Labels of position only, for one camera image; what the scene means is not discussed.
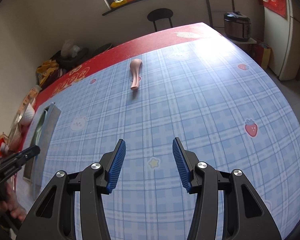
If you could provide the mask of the left hand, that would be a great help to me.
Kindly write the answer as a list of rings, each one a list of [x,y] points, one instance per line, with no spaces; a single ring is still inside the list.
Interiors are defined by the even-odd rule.
[[[19,204],[17,196],[9,183],[5,184],[5,193],[5,200],[0,201],[0,216],[8,211],[12,218],[23,222],[27,215],[26,210]]]

